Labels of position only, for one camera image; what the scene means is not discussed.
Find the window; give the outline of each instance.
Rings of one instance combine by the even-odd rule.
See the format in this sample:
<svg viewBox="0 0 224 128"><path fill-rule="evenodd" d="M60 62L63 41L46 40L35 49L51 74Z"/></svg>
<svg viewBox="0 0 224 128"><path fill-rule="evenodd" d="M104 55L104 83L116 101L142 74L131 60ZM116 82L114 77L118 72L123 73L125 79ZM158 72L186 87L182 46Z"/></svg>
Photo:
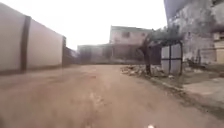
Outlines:
<svg viewBox="0 0 224 128"><path fill-rule="evenodd" d="M224 40L224 32L213 33L213 39L214 41Z"/></svg>
<svg viewBox="0 0 224 128"><path fill-rule="evenodd" d="M212 1L212 5L215 6L217 4L220 4L221 2L223 2L224 0L211 0Z"/></svg>
<svg viewBox="0 0 224 128"><path fill-rule="evenodd" d="M122 37L129 38L130 37L130 32L123 32Z"/></svg>

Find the vegetation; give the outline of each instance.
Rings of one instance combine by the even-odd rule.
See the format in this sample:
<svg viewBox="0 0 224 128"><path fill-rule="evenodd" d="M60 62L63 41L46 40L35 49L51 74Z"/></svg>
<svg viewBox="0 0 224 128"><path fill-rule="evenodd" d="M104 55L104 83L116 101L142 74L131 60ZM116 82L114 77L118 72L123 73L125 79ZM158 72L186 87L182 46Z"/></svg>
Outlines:
<svg viewBox="0 0 224 128"><path fill-rule="evenodd" d="M141 52L144 55L144 61L146 64L146 72L151 75L151 48L157 44L167 44L173 41L181 41L182 37L179 35L179 26L172 25L168 28L149 30L148 35L144 39Z"/></svg>

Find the overcast sky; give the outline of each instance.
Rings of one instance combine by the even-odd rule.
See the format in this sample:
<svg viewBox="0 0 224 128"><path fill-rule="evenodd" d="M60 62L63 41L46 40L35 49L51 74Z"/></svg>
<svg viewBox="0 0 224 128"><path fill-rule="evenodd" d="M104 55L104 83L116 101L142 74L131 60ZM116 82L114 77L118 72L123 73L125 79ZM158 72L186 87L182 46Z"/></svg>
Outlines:
<svg viewBox="0 0 224 128"><path fill-rule="evenodd" d="M163 0L0 0L67 37L67 46L109 42L110 26L166 26Z"/></svg>

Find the wall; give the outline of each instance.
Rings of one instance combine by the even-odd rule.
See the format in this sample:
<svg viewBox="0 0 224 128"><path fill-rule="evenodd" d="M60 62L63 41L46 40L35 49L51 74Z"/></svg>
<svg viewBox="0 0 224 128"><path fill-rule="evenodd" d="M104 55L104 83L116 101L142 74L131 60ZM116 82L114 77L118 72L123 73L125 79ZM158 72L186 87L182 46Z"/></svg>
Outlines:
<svg viewBox="0 0 224 128"><path fill-rule="evenodd" d="M216 62L218 64L224 64L224 41L218 41L215 43L216 48Z"/></svg>
<svg viewBox="0 0 224 128"><path fill-rule="evenodd" d="M123 37L124 32L129 32L129 37ZM141 45L145 37L147 36L147 30L140 28L129 27L116 27L112 26L110 32L110 43L112 44L127 44L127 45Z"/></svg>
<svg viewBox="0 0 224 128"><path fill-rule="evenodd" d="M0 3L0 71L20 70L25 16Z"/></svg>
<svg viewBox="0 0 224 128"><path fill-rule="evenodd" d="M27 68L56 66L62 64L63 37L42 24L31 20Z"/></svg>
<svg viewBox="0 0 224 128"><path fill-rule="evenodd" d="M180 34L184 35L184 58L195 58L200 49L214 48L211 30L216 21L211 11L210 0L194 0L186 4L171 23L180 26ZM214 62L215 51L201 53L203 63Z"/></svg>
<svg viewBox="0 0 224 128"><path fill-rule="evenodd" d="M214 5L212 14L215 16L218 25L224 25L224 2Z"/></svg>
<svg viewBox="0 0 224 128"><path fill-rule="evenodd" d="M172 18L191 0L164 0L167 19Z"/></svg>
<svg viewBox="0 0 224 128"><path fill-rule="evenodd" d="M78 46L82 63L129 63L142 61L137 45L103 44Z"/></svg>

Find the house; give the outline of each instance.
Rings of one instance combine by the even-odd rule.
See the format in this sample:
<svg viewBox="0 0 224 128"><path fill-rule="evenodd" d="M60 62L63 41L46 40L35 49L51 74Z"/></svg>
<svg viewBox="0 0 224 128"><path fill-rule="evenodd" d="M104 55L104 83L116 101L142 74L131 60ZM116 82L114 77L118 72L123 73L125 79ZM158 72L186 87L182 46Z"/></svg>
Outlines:
<svg viewBox="0 0 224 128"><path fill-rule="evenodd" d="M148 34L147 29L111 26L110 43L122 45L141 45Z"/></svg>
<svg viewBox="0 0 224 128"><path fill-rule="evenodd" d="M184 36L184 58L200 56L203 63L224 63L223 0L164 0L168 25Z"/></svg>

